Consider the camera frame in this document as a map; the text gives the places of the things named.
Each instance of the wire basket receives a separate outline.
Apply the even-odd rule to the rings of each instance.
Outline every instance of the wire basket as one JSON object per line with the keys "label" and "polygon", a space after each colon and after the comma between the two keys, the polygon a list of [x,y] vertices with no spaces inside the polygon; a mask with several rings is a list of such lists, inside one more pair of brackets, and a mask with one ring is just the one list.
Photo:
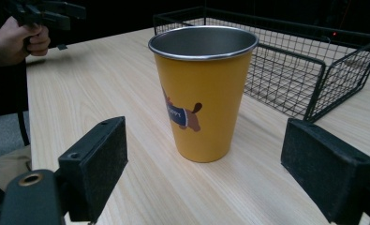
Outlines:
{"label": "wire basket", "polygon": [[370,74],[370,35],[283,22],[209,7],[154,15],[155,34],[192,25],[253,32],[244,94],[304,121],[323,115],[363,89]]}

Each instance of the beige pants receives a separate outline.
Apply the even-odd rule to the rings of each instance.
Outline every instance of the beige pants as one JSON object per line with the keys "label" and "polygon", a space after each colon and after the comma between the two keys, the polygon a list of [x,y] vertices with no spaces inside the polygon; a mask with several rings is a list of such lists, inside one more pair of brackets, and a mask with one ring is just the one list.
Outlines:
{"label": "beige pants", "polygon": [[7,185],[15,177],[31,171],[30,145],[0,157],[0,189],[6,191]]}

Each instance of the cartoon dog print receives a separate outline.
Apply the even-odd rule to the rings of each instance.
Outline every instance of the cartoon dog print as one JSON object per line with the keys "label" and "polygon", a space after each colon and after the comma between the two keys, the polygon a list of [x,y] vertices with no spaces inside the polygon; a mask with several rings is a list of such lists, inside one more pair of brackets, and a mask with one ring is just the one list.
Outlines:
{"label": "cartoon dog print", "polygon": [[167,97],[165,91],[164,97],[167,104],[167,110],[168,115],[170,116],[170,120],[178,124],[179,128],[181,129],[192,128],[196,132],[201,130],[199,118],[196,115],[196,113],[199,112],[202,108],[201,103],[197,102],[194,105],[194,109],[190,111],[185,108],[178,108],[174,106],[173,103],[170,101],[170,98]]}

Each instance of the hand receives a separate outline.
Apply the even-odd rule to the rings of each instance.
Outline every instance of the hand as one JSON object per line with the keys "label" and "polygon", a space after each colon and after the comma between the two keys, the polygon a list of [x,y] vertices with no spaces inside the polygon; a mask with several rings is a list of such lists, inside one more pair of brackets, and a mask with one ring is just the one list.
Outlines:
{"label": "hand", "polygon": [[19,64],[29,54],[43,56],[51,40],[49,30],[43,25],[23,25],[9,17],[0,28],[0,67]]}

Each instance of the light wood tabletop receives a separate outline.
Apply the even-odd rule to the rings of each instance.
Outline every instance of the light wood tabletop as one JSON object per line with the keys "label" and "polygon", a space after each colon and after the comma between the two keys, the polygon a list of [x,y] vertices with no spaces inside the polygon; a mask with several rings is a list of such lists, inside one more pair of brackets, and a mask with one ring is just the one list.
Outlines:
{"label": "light wood tabletop", "polygon": [[[149,28],[27,60],[34,169],[56,171],[87,131],[124,116],[128,163],[97,224],[329,224],[280,162],[288,117],[253,98],[243,96],[223,158],[197,163],[178,153],[147,46],[153,35]],[[370,78],[316,125],[370,156]]]}

